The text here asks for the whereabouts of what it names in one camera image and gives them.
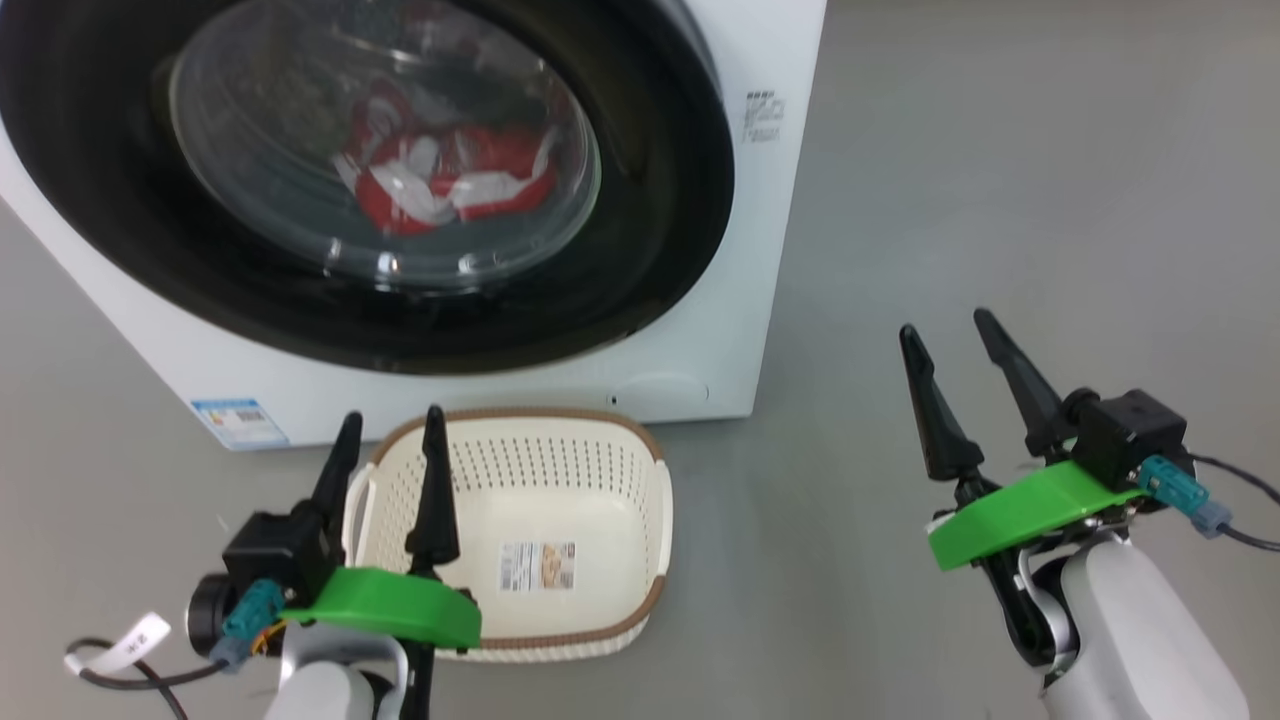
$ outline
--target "washing machine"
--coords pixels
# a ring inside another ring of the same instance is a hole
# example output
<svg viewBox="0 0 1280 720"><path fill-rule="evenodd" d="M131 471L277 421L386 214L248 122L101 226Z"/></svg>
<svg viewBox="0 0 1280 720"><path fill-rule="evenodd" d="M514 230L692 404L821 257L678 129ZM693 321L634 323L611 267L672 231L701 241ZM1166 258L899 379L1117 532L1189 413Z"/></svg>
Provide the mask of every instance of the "washing machine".
<svg viewBox="0 0 1280 720"><path fill-rule="evenodd" d="M824 4L0 0L0 193L233 450L745 416Z"/></svg>

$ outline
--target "laundry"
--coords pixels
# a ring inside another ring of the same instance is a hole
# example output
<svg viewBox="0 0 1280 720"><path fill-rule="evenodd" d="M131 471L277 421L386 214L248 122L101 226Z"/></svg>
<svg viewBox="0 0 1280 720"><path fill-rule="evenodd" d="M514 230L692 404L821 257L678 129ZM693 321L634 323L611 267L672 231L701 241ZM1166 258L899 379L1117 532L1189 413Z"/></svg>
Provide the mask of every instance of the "laundry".
<svg viewBox="0 0 1280 720"><path fill-rule="evenodd" d="M352 111L333 165L365 215L389 236L538 209L556 187L552 128L453 122L425 92L379 78Z"/></svg>

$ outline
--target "white plastic basket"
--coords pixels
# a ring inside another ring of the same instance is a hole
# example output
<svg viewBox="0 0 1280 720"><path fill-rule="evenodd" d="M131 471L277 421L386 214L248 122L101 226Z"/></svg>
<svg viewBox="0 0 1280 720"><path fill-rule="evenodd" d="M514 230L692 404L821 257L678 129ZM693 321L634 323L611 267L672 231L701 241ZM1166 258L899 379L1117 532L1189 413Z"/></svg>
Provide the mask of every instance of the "white plastic basket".
<svg viewBox="0 0 1280 720"><path fill-rule="evenodd" d="M631 644L671 560L671 475L653 436L577 410L447 419L462 557L438 571L471 591L484 621L480 650L439 657L552 662ZM425 469L421 420L374 451L347 493L348 565L408 569Z"/></svg>

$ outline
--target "round glass door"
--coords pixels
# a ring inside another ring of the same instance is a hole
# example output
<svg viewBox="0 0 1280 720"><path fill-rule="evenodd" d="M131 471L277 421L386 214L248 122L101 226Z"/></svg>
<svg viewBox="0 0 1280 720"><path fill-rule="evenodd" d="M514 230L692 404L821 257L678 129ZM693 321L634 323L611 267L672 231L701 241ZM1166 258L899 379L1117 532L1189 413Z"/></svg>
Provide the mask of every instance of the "round glass door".
<svg viewBox="0 0 1280 720"><path fill-rule="evenodd" d="M169 82L196 178L325 274L466 293L563 250L595 205L599 147L566 83L445 3L241 3Z"/></svg>

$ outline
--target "blue and white sticker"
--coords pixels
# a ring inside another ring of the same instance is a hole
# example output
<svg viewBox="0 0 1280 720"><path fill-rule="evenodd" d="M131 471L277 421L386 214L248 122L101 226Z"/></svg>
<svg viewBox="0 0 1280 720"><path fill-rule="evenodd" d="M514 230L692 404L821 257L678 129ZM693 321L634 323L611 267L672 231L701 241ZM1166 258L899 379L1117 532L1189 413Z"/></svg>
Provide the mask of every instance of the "blue and white sticker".
<svg viewBox="0 0 1280 720"><path fill-rule="evenodd" d="M228 450L285 447L289 438L256 400L193 400L196 415Z"/></svg>

